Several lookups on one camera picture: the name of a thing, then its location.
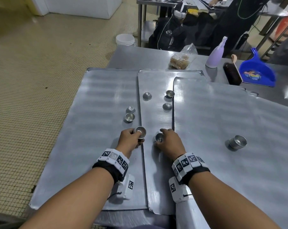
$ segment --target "forearm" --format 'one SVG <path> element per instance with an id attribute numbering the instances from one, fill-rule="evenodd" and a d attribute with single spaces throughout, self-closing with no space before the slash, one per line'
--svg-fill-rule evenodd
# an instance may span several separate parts
<path id="1" fill-rule="evenodd" d="M 279 229 L 263 211 L 210 172 L 189 181 L 194 199 L 211 229 Z"/>
<path id="2" fill-rule="evenodd" d="M 51 197 L 20 228 L 91 228 L 113 185 L 111 174 L 96 167 Z"/>

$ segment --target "upside-down metal cup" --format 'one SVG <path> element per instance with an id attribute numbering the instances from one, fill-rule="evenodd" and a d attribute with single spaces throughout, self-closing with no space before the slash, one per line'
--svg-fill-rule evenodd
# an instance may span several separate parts
<path id="1" fill-rule="evenodd" d="M 241 149 L 247 145 L 247 140 L 243 136 L 236 135 L 229 140 L 229 144 L 234 149 Z"/>
<path id="2" fill-rule="evenodd" d="M 144 139 L 146 137 L 146 129 L 143 126 L 138 126 L 133 130 L 133 133 L 140 131 L 141 135 L 139 136 L 139 139 Z"/>
<path id="3" fill-rule="evenodd" d="M 126 113 L 135 113 L 135 108 L 132 107 L 132 106 L 129 106 L 127 109 L 126 109 Z"/>
<path id="4" fill-rule="evenodd" d="M 172 90 L 167 90 L 167 91 L 166 91 L 166 96 L 167 96 L 168 98 L 173 98 L 173 97 L 175 96 L 175 92 L 172 91 Z"/>
<path id="5" fill-rule="evenodd" d="M 155 135 L 155 141 L 156 141 L 156 142 L 162 142 L 162 141 L 164 141 L 164 134 L 163 134 L 163 133 L 157 133 L 157 134 Z"/>
<path id="6" fill-rule="evenodd" d="M 125 120 L 128 122 L 133 122 L 135 119 L 135 115 L 133 113 L 127 113 L 125 115 Z"/>
<path id="7" fill-rule="evenodd" d="M 143 98 L 144 98 L 145 100 L 150 100 L 150 99 L 152 98 L 152 95 L 150 94 L 150 92 L 145 92 L 145 93 L 143 94 Z"/>
<path id="8" fill-rule="evenodd" d="M 162 105 L 162 107 L 165 111 L 170 111 L 172 109 L 171 103 L 165 103 Z"/>

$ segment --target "spray bottle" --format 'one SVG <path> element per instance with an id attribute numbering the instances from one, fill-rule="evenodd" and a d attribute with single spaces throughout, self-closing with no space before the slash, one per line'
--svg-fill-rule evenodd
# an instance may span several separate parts
<path id="1" fill-rule="evenodd" d="M 217 68 L 223 56 L 223 47 L 225 46 L 226 40 L 227 40 L 227 37 L 224 36 L 221 43 L 217 47 L 215 47 L 215 49 L 212 51 L 212 53 L 208 57 L 207 62 L 205 63 L 207 67 Z"/>

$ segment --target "clear plastic bag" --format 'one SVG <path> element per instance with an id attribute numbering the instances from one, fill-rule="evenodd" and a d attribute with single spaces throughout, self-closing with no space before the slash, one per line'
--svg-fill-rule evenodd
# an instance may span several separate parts
<path id="1" fill-rule="evenodd" d="M 196 47 L 192 43 L 185 46 L 182 51 L 174 54 L 169 61 L 169 65 L 179 70 L 184 70 L 187 66 L 194 61 L 198 55 Z"/>

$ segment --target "wristband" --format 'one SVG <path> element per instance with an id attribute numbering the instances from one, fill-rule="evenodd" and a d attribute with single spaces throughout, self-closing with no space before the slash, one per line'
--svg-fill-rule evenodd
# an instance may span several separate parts
<path id="1" fill-rule="evenodd" d="M 195 156 L 194 153 L 185 153 L 178 157 L 173 165 L 172 169 L 179 184 L 188 185 L 192 176 L 196 173 L 209 171 L 206 163 L 199 157 Z"/>
<path id="2" fill-rule="evenodd" d="M 128 164 L 129 160 L 122 152 L 115 149 L 106 149 L 92 168 L 102 167 L 108 170 L 113 177 L 114 183 L 116 183 L 118 181 L 124 181 Z"/>

